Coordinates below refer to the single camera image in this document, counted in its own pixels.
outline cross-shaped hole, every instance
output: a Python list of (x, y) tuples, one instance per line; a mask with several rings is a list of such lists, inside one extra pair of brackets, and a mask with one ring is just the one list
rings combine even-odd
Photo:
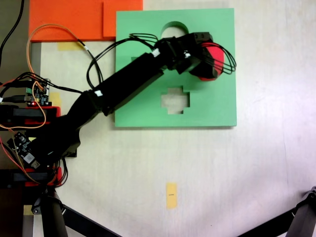
[(161, 95), (161, 107), (168, 109), (169, 115), (183, 114), (190, 107), (190, 94), (183, 92), (183, 87), (168, 88), (168, 93)]

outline green foam board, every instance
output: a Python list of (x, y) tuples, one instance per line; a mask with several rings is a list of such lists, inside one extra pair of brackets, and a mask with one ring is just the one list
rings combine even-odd
[[(150, 33), (161, 38), (169, 26), (182, 26), (189, 33), (210, 32), (216, 43), (235, 56), (234, 9), (197, 9), (117, 12), (117, 41), (130, 33)], [(116, 48), (116, 71), (149, 48), (126, 42)], [(161, 107), (168, 88), (182, 87), (190, 94), (183, 114), (169, 115)], [(164, 71), (164, 75), (116, 111), (118, 127), (236, 126), (236, 77), (222, 74), (216, 81), (200, 81), (189, 73)]]

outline white table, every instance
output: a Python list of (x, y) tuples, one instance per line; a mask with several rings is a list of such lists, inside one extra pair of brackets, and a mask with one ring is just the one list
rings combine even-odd
[[(144, 0), (144, 10), (214, 7), (235, 8), (237, 127), (120, 129), (100, 114), (67, 162), (64, 204), (123, 237), (235, 237), (316, 185), (316, 1)], [(95, 54), (109, 44), (87, 43)], [(42, 44), (41, 75), (58, 85), (88, 89), (89, 62)], [(113, 74), (114, 51), (100, 64)], [(64, 114), (77, 95), (60, 93)], [(171, 210), (167, 182), (178, 185)]]

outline white label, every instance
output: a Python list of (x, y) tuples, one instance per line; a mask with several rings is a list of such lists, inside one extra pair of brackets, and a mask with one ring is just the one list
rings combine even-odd
[(36, 160), (31, 164), (31, 166), (34, 168), (34, 169), (37, 169), (37, 167), (40, 166), (40, 163), (38, 163)]
[(100, 96), (103, 95), (101, 90), (96, 90), (94, 93), (95, 93), (98, 97), (100, 97)]
[(29, 164), (35, 159), (35, 157), (31, 153), (28, 153), (23, 159)]
[(160, 55), (160, 51), (158, 48), (156, 48), (153, 52), (152, 52), (154, 58), (156, 58), (158, 55)]

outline orange board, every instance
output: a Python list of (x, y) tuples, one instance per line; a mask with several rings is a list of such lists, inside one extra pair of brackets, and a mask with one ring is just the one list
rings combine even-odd
[[(84, 41), (114, 40), (116, 11), (142, 10), (142, 0), (30, 0), (29, 35), (43, 24), (60, 24)], [(74, 41), (68, 32), (48, 27), (32, 42)]]
[(117, 11), (142, 11), (143, 0), (104, 0), (104, 40), (115, 40)]

